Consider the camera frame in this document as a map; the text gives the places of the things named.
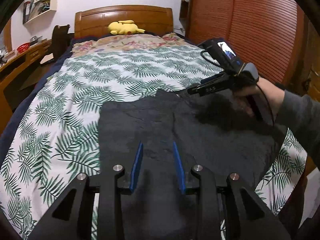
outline blue gripper pad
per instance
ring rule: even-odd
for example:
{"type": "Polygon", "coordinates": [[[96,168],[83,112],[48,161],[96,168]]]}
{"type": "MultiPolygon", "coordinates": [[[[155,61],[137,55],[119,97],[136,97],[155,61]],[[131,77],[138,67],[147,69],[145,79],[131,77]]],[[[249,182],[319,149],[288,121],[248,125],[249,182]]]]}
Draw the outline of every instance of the blue gripper pad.
{"type": "Polygon", "coordinates": [[[137,187],[141,163],[142,163],[142,157],[143,157],[143,143],[140,142],[137,153],[136,153],[136,157],[134,159],[132,170],[131,170],[131,181],[130,181],[129,189],[132,193],[137,187]]]}
{"type": "Polygon", "coordinates": [[[180,155],[178,152],[176,142],[173,142],[173,157],[174,157],[174,166],[175,166],[177,177],[178,177],[179,189],[181,190],[182,194],[185,194],[186,193],[186,179],[185,179],[185,174],[184,174],[184,170],[183,170],[183,166],[181,163],[181,159],[180,159],[180,155]]]}

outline floral pillowcase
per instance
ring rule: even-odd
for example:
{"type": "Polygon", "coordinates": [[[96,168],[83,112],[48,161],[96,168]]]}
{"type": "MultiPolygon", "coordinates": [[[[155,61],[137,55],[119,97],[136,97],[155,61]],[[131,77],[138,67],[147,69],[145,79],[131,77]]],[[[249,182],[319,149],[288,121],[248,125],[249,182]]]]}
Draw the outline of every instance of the floral pillowcase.
{"type": "Polygon", "coordinates": [[[115,35],[101,38],[98,41],[85,41],[76,43],[72,49],[72,57],[93,54],[95,52],[110,52],[131,49],[155,49],[158,47],[171,47],[178,45],[190,45],[175,33],[169,33],[162,37],[150,34],[139,35],[115,35]]]}

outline black fabric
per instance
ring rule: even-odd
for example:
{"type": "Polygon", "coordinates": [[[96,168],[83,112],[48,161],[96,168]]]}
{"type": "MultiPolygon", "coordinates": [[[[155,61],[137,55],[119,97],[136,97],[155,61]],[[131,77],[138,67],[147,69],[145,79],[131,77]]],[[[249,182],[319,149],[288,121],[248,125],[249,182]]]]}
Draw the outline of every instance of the black fabric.
{"type": "Polygon", "coordinates": [[[255,188],[275,159],[286,127],[270,127],[237,108],[229,90],[205,97],[159,90],[135,102],[106,102],[98,125],[101,170],[131,170],[141,141],[136,192],[122,197],[126,239],[191,239],[195,198],[178,190],[172,144],[188,163],[227,176],[237,172],[255,188]]]}

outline wooden desk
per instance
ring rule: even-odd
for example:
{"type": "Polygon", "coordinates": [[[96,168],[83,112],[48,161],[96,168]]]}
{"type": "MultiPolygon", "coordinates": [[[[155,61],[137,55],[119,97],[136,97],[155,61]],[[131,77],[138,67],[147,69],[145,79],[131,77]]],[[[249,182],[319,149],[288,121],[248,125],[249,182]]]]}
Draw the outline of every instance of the wooden desk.
{"type": "Polygon", "coordinates": [[[51,40],[36,44],[25,52],[10,58],[0,67],[0,135],[12,116],[12,109],[4,96],[4,89],[28,66],[41,59],[47,53],[50,45],[51,40]]]}

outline screen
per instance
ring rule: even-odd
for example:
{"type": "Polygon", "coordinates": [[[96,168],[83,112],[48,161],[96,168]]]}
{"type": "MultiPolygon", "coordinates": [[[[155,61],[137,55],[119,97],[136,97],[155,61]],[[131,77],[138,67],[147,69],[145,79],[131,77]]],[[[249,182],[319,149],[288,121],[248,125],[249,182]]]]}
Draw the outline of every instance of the screen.
{"type": "Polygon", "coordinates": [[[236,57],[236,54],[230,49],[230,47],[223,41],[218,42],[219,47],[223,52],[228,56],[229,59],[233,60],[236,57]]]}

